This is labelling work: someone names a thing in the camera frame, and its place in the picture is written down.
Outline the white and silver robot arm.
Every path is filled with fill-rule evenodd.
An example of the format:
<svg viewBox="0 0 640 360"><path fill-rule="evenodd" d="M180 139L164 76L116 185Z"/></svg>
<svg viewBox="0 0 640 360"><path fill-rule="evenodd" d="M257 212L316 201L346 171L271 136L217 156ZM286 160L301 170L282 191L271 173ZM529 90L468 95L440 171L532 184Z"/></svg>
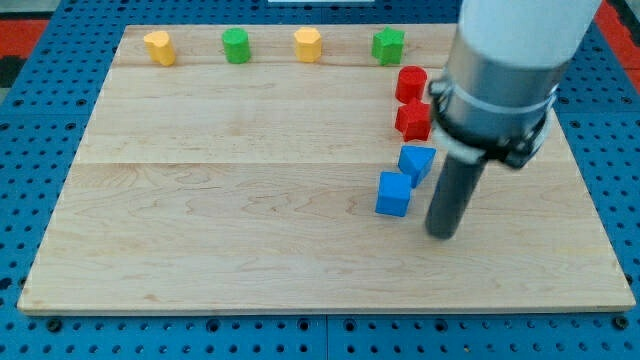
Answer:
<svg viewBox="0 0 640 360"><path fill-rule="evenodd" d="M556 90L600 0L464 0L441 78L434 139L466 165L523 167L551 127Z"/></svg>

